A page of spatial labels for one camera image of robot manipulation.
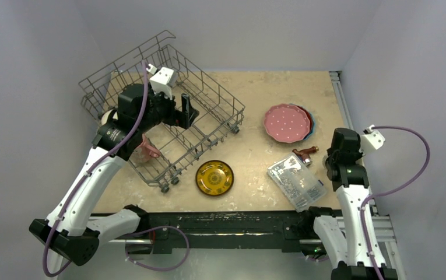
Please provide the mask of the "pink mug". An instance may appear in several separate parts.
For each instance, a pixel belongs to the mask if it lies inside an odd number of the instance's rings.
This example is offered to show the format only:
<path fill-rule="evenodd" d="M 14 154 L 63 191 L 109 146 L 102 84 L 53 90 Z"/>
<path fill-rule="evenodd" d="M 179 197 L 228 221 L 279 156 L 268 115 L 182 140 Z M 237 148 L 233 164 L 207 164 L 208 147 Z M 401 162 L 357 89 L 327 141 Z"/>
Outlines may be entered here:
<path fill-rule="evenodd" d="M 145 134 L 143 134 L 142 142 L 132 153 L 130 161 L 132 161 L 136 165 L 140 165 L 147 163 L 151 159 L 157 159 L 160 156 L 161 152 L 156 147 L 154 147 L 149 138 Z"/>

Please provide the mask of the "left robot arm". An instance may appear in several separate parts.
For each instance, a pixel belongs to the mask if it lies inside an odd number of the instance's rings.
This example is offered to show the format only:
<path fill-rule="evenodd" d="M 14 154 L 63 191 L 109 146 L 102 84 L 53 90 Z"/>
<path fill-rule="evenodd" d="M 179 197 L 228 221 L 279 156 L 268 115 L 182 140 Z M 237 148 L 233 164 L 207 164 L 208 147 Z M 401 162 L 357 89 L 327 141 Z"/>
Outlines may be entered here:
<path fill-rule="evenodd" d="M 104 243 L 121 236 L 141 239 L 154 232 L 147 212 L 134 205 L 95 221 L 89 218 L 109 182 L 144 142 L 146 132 L 159 124 L 187 129 L 198 115 L 187 94 L 182 94 L 177 110 L 172 97 L 155 93 L 147 83 L 124 88 L 118 106 L 105 113 L 105 123 L 66 195 L 46 218 L 35 219 L 29 227 L 45 247 L 42 265 L 48 277 L 54 276 L 47 263 L 51 252 L 81 266 Z"/>

